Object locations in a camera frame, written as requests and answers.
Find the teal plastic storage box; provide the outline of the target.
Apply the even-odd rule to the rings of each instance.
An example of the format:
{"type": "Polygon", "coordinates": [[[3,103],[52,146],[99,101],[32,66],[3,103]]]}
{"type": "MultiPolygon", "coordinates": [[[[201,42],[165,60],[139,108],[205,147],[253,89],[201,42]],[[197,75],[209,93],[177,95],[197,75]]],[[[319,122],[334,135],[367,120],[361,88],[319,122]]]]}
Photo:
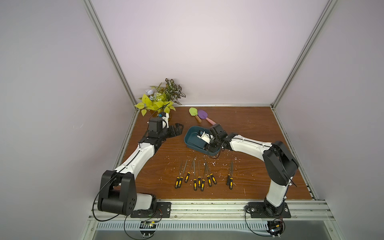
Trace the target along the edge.
{"type": "Polygon", "coordinates": [[[187,147],[208,156],[216,156],[219,153],[220,147],[218,145],[210,145],[200,139],[199,136],[201,136],[202,133],[211,134],[209,129],[199,126],[190,127],[184,138],[187,147]]]}

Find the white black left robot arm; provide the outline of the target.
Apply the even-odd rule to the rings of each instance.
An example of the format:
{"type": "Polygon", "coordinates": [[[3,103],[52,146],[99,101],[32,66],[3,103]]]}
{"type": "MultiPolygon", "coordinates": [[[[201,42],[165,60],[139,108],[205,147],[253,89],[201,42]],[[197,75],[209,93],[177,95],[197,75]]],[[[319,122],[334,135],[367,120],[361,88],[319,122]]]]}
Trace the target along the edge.
{"type": "Polygon", "coordinates": [[[162,143],[166,139],[180,136],[183,130],[182,124],[170,125],[165,114],[150,119],[148,129],[135,151],[115,170],[103,173],[100,190],[95,197],[98,210],[124,216],[157,214],[156,196],[139,194],[136,178],[162,143]]]}

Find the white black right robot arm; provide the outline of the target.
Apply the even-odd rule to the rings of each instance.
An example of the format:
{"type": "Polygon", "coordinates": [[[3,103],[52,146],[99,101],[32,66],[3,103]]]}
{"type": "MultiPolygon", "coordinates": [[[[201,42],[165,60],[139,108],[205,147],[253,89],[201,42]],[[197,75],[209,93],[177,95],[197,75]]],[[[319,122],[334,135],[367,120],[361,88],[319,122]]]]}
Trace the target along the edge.
{"type": "Polygon", "coordinates": [[[220,124],[213,125],[208,133],[198,131],[198,138],[206,142],[207,151],[228,149],[263,161],[271,179],[263,203],[263,214],[268,217],[283,214],[288,188],[295,185],[293,178],[299,168],[297,160],[283,142],[261,142],[237,133],[227,134],[220,124]]]}

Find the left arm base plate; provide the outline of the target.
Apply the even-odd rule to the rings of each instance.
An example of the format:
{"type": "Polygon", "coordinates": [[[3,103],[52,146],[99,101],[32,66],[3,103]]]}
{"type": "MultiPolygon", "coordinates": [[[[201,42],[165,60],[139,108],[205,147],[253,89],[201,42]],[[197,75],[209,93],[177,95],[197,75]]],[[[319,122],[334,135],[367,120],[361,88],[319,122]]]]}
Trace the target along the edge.
{"type": "Polygon", "coordinates": [[[170,218],[172,209],[171,202],[157,202],[152,205],[148,210],[136,210],[130,215],[131,218],[170,218]]]}

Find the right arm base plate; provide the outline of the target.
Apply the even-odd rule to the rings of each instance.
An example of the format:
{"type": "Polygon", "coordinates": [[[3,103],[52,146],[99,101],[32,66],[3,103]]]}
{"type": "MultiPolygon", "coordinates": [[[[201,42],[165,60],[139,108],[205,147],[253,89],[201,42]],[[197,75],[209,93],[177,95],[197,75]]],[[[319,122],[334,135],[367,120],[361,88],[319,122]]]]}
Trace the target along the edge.
{"type": "Polygon", "coordinates": [[[289,219],[292,217],[289,207],[285,202],[283,202],[279,207],[274,207],[267,202],[249,202],[245,206],[245,211],[251,214],[251,218],[258,219],[289,219]]]}

